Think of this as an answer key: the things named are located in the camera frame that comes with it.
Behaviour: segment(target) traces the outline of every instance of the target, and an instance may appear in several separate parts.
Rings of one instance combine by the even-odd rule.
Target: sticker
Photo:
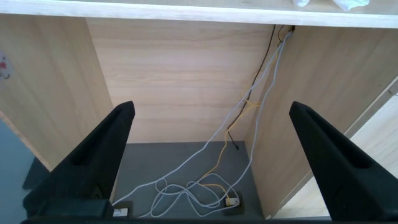
[[[128,211],[128,208],[115,208],[113,210],[113,217],[126,217]]]
[[[0,77],[3,79],[8,79],[12,74],[14,74],[14,68],[7,60],[6,55],[0,51]]]

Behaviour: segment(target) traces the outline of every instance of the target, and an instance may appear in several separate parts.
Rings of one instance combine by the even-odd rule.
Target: shelf
[[[291,0],[0,0],[3,14],[242,22],[302,26],[398,28],[398,3],[372,0],[368,6],[342,11],[332,1],[306,7]]]

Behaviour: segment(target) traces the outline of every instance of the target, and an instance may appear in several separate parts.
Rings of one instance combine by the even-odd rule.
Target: tangled cable
[[[282,56],[282,52],[283,52],[283,49],[284,49],[286,40],[287,40],[291,35],[292,35],[292,32],[289,32],[289,33],[285,36],[284,41],[278,46],[277,50],[276,50],[276,51],[274,52],[274,54],[272,55],[272,58],[269,60],[266,69],[263,71],[263,73],[262,73],[262,75],[261,75],[261,78],[258,79],[258,81],[256,81],[255,84],[253,84],[253,86],[246,92],[246,94],[242,97],[242,99],[238,102],[238,104],[227,114],[227,116],[225,117],[225,119],[224,119],[223,123],[221,124],[221,126],[217,129],[217,131],[214,133],[214,135],[206,142],[206,144],[205,144],[199,151],[197,151],[196,153],[192,154],[192,156],[190,156],[186,161],[184,161],[184,162],[183,162],[181,165],[179,165],[176,169],[170,171],[168,174],[164,175],[163,177],[161,177],[161,178],[159,178],[159,179],[157,179],[157,180],[155,180],[155,181],[152,181],[152,182],[149,182],[149,183],[146,183],[146,184],[142,184],[142,185],[137,186],[137,187],[136,187],[134,190],[132,190],[130,193],[128,193],[127,195],[123,196],[123,197],[120,198],[119,200],[115,201],[115,202],[113,203],[113,205],[116,205],[118,202],[124,200],[125,198],[127,198],[128,196],[130,196],[131,194],[133,194],[137,189],[139,189],[139,188],[141,188],[141,187],[148,186],[148,185],[155,184],[155,188],[156,188],[156,191],[158,192],[158,194],[156,195],[154,201],[152,202],[152,205],[151,205],[151,207],[150,207],[149,212],[147,212],[146,214],[141,215],[139,218],[146,217],[146,216],[148,216],[148,215],[150,215],[150,216],[153,217],[153,218],[161,217],[162,215],[166,214],[166,213],[175,205],[175,203],[177,202],[177,200],[178,200],[182,195],[186,195],[186,196],[187,196],[190,205],[192,206],[193,210],[195,211],[195,213],[196,213],[199,217],[205,217],[205,216],[210,215],[210,214],[212,214],[212,213],[219,212],[219,211],[222,211],[222,210],[226,210],[226,209],[230,209],[230,208],[233,208],[233,207],[238,206],[238,205],[233,205],[233,206],[230,206],[230,207],[218,208],[218,207],[220,206],[220,202],[221,202],[225,197],[228,196],[228,192],[229,192],[230,190],[232,190],[232,191],[234,192],[234,194],[237,195],[237,194],[236,194],[236,191],[235,191],[235,189],[233,189],[233,187],[243,178],[243,176],[245,175],[245,173],[246,173],[246,172],[248,171],[248,169],[250,168],[250,165],[251,165],[252,159],[253,159],[254,143],[256,142],[256,139],[257,139],[257,128],[258,128],[258,124],[259,124],[260,114],[261,114],[261,111],[262,111],[262,109],[263,109],[263,107],[264,107],[265,99],[267,98],[268,93],[271,91],[272,87],[273,87],[274,84],[275,84],[275,78],[276,78],[276,74],[277,74],[277,69],[278,69],[278,65],[279,65],[279,60],[280,60],[280,57]],[[264,78],[266,72],[268,71],[268,68],[269,68],[270,64],[274,61],[276,55],[278,55],[278,56],[277,56],[277,61],[276,61],[276,65],[275,65],[275,70],[274,70],[274,75],[273,75],[272,83],[271,83],[271,85],[269,86],[269,88],[267,89],[267,91],[265,92],[264,96],[262,97],[261,105],[260,105],[260,108],[259,108],[259,112],[258,112],[258,114],[257,114],[256,125],[255,125],[255,130],[254,130],[254,139],[253,139],[252,146],[251,146],[251,150],[250,150],[249,163],[248,163],[247,167],[245,168],[245,170],[243,171],[243,173],[242,173],[242,175],[240,176],[240,178],[239,178],[234,184],[230,185],[229,183],[227,183],[227,181],[225,181],[225,180],[224,180],[221,176],[219,176],[218,174],[216,174],[216,173],[209,173],[209,174],[205,174],[203,177],[201,177],[201,178],[198,179],[197,181],[189,181],[189,182],[186,184],[186,186],[181,186],[181,185],[178,185],[178,184],[168,184],[166,178],[167,178],[168,176],[170,176],[171,174],[173,174],[174,172],[176,172],[177,170],[179,170],[179,169],[180,169],[182,166],[184,166],[190,159],[192,159],[193,157],[195,157],[197,154],[201,153],[201,152],[207,147],[207,145],[209,144],[209,142],[218,134],[218,132],[221,130],[221,128],[225,125],[225,123],[226,123],[226,121],[228,120],[228,118],[229,118],[229,116],[231,115],[231,113],[244,101],[244,99],[246,98],[246,96],[248,95],[248,93],[249,93],[253,88],[255,88],[259,82],[262,81],[262,79]],[[213,175],[213,176],[216,176],[216,177],[218,177],[218,178],[220,178],[220,180],[222,180],[222,181],[228,186],[228,189],[226,190],[226,192],[224,193],[224,195],[223,195],[222,197],[219,197],[213,190],[211,190],[210,188],[208,188],[206,185],[202,185],[202,184],[200,183],[203,179],[205,179],[205,178],[207,178],[207,177],[209,177],[209,176],[212,176],[212,175]],[[158,184],[158,182],[160,182],[160,181],[162,181],[162,180],[165,182],[165,187],[162,188],[161,190],[159,190],[157,184]],[[177,188],[177,189],[179,189],[179,190],[176,191],[176,192],[168,192],[167,189],[172,188],[172,187],[173,187],[173,188]],[[211,202],[211,203],[201,203],[201,202],[196,198],[196,196],[194,196],[194,195],[191,193],[191,191],[190,191],[190,189],[192,189],[192,188],[194,188],[194,187],[202,187],[202,188],[204,188],[204,189],[210,191],[210,192],[215,196],[215,201],[214,201],[214,202]],[[154,210],[156,209],[156,206],[159,204],[159,202],[160,202],[165,196],[176,196],[176,195],[177,195],[177,197],[174,199],[173,203],[171,203],[170,206],[169,206],[165,211],[163,211],[162,213],[160,213],[160,214],[158,214],[158,215],[154,215]],[[197,211],[197,209],[195,208],[195,206],[193,205],[193,202],[195,202],[197,205],[199,205],[199,206],[201,206],[201,207],[203,207],[203,208],[211,208],[211,209],[216,208],[216,209],[214,209],[214,210],[212,210],[212,211],[210,211],[210,212],[207,212],[207,213],[205,213],[205,214],[200,214],[200,213]]]

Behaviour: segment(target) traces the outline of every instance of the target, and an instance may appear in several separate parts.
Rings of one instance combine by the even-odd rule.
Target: wooden desk
[[[257,141],[257,111],[231,132],[248,149],[254,144],[265,217],[312,176],[288,116],[293,100],[354,134],[391,97],[385,93],[398,74],[398,30],[387,29],[398,28],[393,0],[350,12],[323,1],[305,8],[290,0],[160,2],[0,0],[0,50],[16,71],[0,81],[0,115],[46,167],[127,100],[136,106],[129,142],[207,141],[250,87],[272,24],[297,27]]]

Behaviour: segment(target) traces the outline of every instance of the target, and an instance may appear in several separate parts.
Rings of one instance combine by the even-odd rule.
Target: gray floor
[[[20,223],[26,219],[22,200],[29,193],[22,184],[34,159],[24,143],[0,120],[0,220]]]
[[[172,174],[167,180],[175,184],[185,185],[190,180],[199,179],[210,170],[217,162],[218,155],[223,147],[223,142],[211,142],[208,147],[179,171]],[[228,144],[221,163],[215,172],[222,176],[230,184],[235,182],[246,168],[249,159],[243,142],[238,142],[240,150],[236,150],[232,144]],[[118,184],[115,199],[128,194],[133,188],[140,184],[152,182],[162,177],[172,169],[179,166],[185,159],[203,147],[203,142],[190,143],[162,143],[162,144],[128,144],[124,151],[122,163],[119,170]],[[218,180],[209,177],[204,183],[220,184]],[[222,190],[215,188],[222,195]],[[226,217],[221,212],[213,213],[206,218],[214,220],[263,220],[260,201],[257,196],[256,186],[251,169],[235,186],[235,190],[241,191],[244,200],[245,213],[233,217]],[[211,202],[211,193],[202,189],[194,191],[202,202]],[[126,200],[133,201],[134,217],[149,211],[157,192],[154,185],[137,190]],[[155,210],[155,214],[163,212],[174,200],[174,196],[168,196]],[[200,213],[209,210],[198,208]],[[192,210],[187,196],[179,198],[174,207],[162,218],[199,218]]]

